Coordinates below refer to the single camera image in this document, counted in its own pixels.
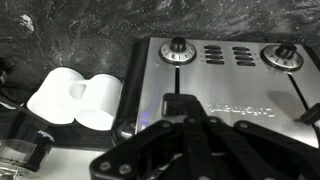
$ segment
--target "dark background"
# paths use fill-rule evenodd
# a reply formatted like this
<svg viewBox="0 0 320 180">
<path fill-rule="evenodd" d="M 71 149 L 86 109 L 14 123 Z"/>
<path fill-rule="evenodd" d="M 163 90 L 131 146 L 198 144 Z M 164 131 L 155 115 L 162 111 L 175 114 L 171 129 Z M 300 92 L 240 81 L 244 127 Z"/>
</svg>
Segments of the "dark background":
<svg viewBox="0 0 320 180">
<path fill-rule="evenodd" d="M 319 51 L 319 21 L 319 0 L 1 0 L 0 57 L 12 67 L 8 82 L 30 89 L 59 66 L 123 80 L 141 38 L 293 42 Z"/>
</svg>

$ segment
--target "white mug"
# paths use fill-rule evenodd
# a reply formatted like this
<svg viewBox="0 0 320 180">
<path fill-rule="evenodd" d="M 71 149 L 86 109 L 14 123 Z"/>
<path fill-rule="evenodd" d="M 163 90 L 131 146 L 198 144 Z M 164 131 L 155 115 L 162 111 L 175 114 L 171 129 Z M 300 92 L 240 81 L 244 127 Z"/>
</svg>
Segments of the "white mug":
<svg viewBox="0 0 320 180">
<path fill-rule="evenodd" d="M 106 74 L 75 82 L 69 90 L 70 96 L 78 101 L 75 119 L 91 129 L 110 130 L 118 107 L 121 85 L 117 78 Z"/>
<path fill-rule="evenodd" d="M 69 96 L 69 89 L 74 82 L 81 80 L 84 80 L 83 76 L 72 69 L 56 68 L 30 98 L 27 107 L 53 124 L 72 123 L 76 104 Z"/>
</svg>

